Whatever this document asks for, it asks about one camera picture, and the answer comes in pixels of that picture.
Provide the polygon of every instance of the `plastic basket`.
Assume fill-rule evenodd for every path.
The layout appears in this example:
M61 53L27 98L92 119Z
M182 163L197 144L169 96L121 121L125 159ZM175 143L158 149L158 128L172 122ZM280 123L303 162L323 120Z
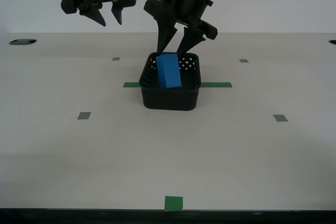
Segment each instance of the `plastic basket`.
M182 87L161 89L156 58L158 53L149 55L139 84L143 104L148 109L190 111L196 108L199 88L201 87L200 61L195 54L184 54L178 58Z

